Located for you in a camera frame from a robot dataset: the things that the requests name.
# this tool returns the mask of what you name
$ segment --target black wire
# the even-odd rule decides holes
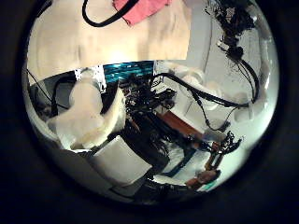
[[[43,90],[43,88],[39,85],[39,83],[37,82],[35,76],[29,71],[29,69],[27,69],[27,73],[30,75],[30,77],[35,81],[36,85],[38,86],[38,88],[43,92],[43,94],[45,95],[45,97],[51,102],[50,97],[46,94],[46,92]],[[57,106],[63,108],[63,109],[68,109],[67,106],[64,105],[59,105],[57,104]]]
[[[88,3],[88,0],[84,0],[83,6],[82,6],[82,17],[89,25],[91,25],[93,27],[104,27],[104,26],[110,25],[112,22],[117,21],[121,17],[123,17],[128,11],[130,11],[135,6],[135,4],[138,1],[139,0],[129,0],[117,13],[115,13],[110,18],[106,19],[105,21],[94,22],[94,21],[91,21],[86,14],[86,6]]]
[[[249,77],[249,74],[247,73],[247,76],[245,75],[245,73],[241,70],[239,64],[237,65],[239,71],[241,72],[241,74],[243,75],[243,77],[245,77],[245,79],[249,82],[250,86],[251,86],[251,94],[252,94],[252,99],[254,97],[254,88],[253,88],[253,85],[252,85],[252,82],[251,82],[251,79]]]
[[[156,77],[168,77],[168,78],[172,79],[173,81],[177,82],[178,84],[182,85],[183,87],[187,88],[187,90],[191,91],[192,93],[195,93],[196,95],[204,98],[205,100],[214,102],[218,105],[224,105],[225,107],[245,107],[245,108],[249,107],[249,103],[237,104],[234,102],[226,101],[217,96],[211,95],[207,92],[199,91],[195,87],[193,87],[193,86],[189,85],[188,83],[184,82],[183,80],[181,80],[179,77],[176,77],[170,73],[161,73],[161,74],[157,74],[156,76],[151,77],[150,82],[149,82],[150,87],[152,86],[153,79],[155,79]]]
[[[195,99],[195,101],[197,102],[197,104],[200,106],[200,108],[201,108],[202,111],[203,111],[203,114],[204,114],[204,117],[205,117],[206,126],[207,126],[209,129],[211,129],[212,131],[219,131],[220,129],[222,129],[222,128],[224,127],[224,125],[226,124],[227,120],[231,117],[232,113],[233,113],[236,109],[238,109],[238,107],[233,108],[233,109],[231,110],[231,112],[227,115],[227,117],[226,117],[226,119],[224,120],[223,124],[222,124],[219,128],[215,129],[215,128],[212,128],[211,125],[210,125],[209,119],[208,119],[207,116],[206,116],[206,111],[205,111],[205,109],[204,109],[204,107],[203,107],[202,102],[201,102],[200,99],[199,99],[199,96],[198,96],[198,95],[197,95],[197,96],[196,96],[196,95],[193,95],[193,98]]]
[[[240,65],[246,71],[247,74],[248,74],[247,71],[249,71],[249,73],[251,74],[251,76],[253,78],[254,85],[255,85],[255,94],[252,98],[252,103],[254,104],[256,102],[256,100],[258,99],[258,97],[259,97],[260,81],[259,81],[258,76],[256,75],[256,73],[254,72],[253,68],[247,62],[245,62],[243,59],[241,59]]]

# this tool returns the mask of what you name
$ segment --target bundle of cables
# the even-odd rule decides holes
[[[158,74],[156,76],[151,77],[150,81],[149,81],[149,85],[152,87],[154,79],[157,78],[157,77],[168,77],[171,80],[177,82],[179,85],[185,87],[188,91],[191,92],[193,99],[196,101],[196,103],[202,109],[204,117],[205,117],[205,121],[206,121],[206,126],[209,129],[213,130],[213,131],[222,131],[223,132],[223,131],[226,130],[227,126],[229,125],[229,123],[227,122],[227,120],[231,116],[231,114],[236,109],[239,109],[239,108],[248,108],[250,106],[250,104],[254,104],[257,101],[258,96],[259,96],[260,82],[259,82],[259,79],[258,79],[256,73],[252,69],[252,67],[248,63],[246,63],[244,60],[242,60],[242,59],[237,63],[237,66],[238,67],[241,66],[245,70],[246,74],[242,70],[240,70],[241,74],[247,79],[247,81],[249,82],[249,84],[251,86],[251,89],[252,89],[252,98],[251,98],[251,100],[249,102],[247,102],[247,103],[244,103],[244,104],[230,102],[230,101],[221,99],[221,98],[219,98],[217,96],[211,95],[211,94],[209,94],[207,92],[197,90],[195,87],[189,85],[188,83],[186,83],[183,80],[181,80],[179,77],[176,77],[175,75],[170,74],[170,73],[161,73],[161,74]],[[254,81],[255,88],[253,88],[253,85],[252,85],[252,82],[251,82],[251,79],[250,79],[249,75],[251,75],[251,77],[252,77],[252,79]],[[204,100],[216,103],[218,105],[223,105],[224,107],[232,107],[233,108],[231,110],[231,112],[229,113],[229,115],[227,116],[226,120],[223,122],[223,124],[219,128],[213,128],[213,127],[211,127],[210,121],[208,120],[208,118],[206,116],[206,111],[205,111],[205,109],[203,107],[203,103],[202,103],[201,99],[204,99]]]

